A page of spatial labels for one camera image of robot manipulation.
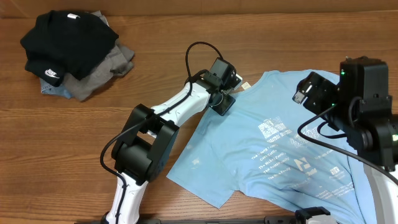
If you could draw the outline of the blue denim folded garment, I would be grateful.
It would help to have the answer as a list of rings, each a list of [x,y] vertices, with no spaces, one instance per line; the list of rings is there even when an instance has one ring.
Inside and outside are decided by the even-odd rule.
[[[62,96],[66,99],[73,98],[73,95],[63,86],[60,85],[58,87],[52,86],[51,84],[47,83],[43,79],[40,80],[40,87],[41,93],[46,95],[53,95],[53,96]]]

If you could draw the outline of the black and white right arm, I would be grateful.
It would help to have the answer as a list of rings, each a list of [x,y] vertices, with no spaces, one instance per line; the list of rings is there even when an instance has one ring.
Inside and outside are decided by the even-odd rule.
[[[377,222],[397,223],[397,115],[392,112],[387,63],[366,56],[348,57],[340,63],[337,84],[310,72],[298,83],[292,99],[314,114],[298,127],[298,135],[362,162]],[[305,135],[302,129],[318,118],[338,132],[335,138],[346,138],[356,152]]]

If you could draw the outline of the grey folded garment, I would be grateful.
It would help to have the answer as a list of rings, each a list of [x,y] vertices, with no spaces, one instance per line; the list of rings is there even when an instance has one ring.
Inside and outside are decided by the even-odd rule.
[[[68,99],[76,98],[79,101],[85,101],[95,90],[103,87],[113,77],[124,77],[134,67],[131,62],[133,56],[134,51],[116,39],[114,47],[88,76],[78,80],[72,74],[67,73],[63,84],[59,86],[59,95]]]

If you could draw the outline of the light blue t-shirt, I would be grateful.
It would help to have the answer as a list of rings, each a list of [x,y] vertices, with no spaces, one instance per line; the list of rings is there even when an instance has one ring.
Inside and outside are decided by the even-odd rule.
[[[292,97],[308,70],[265,72],[234,95],[224,115],[208,110],[168,178],[220,208],[235,191],[296,211],[324,207],[339,223],[375,223],[363,164],[299,136],[314,115]],[[346,151],[346,139],[320,119],[302,132]]]

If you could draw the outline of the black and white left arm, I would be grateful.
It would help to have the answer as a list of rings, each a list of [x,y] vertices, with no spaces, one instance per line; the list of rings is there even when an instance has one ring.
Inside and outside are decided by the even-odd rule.
[[[165,102],[151,108],[139,104],[131,111],[122,131],[100,152],[101,167],[116,178],[111,208],[100,223],[139,221],[147,185],[163,171],[180,127],[207,108],[224,115],[242,80],[234,68],[201,70]]]

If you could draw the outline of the black folded nike garment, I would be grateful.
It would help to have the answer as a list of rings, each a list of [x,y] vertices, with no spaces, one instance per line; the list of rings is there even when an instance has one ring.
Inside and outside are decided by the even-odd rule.
[[[81,80],[104,60],[118,38],[94,14],[51,10],[39,15],[20,41],[27,56],[25,70],[55,87],[68,73]]]

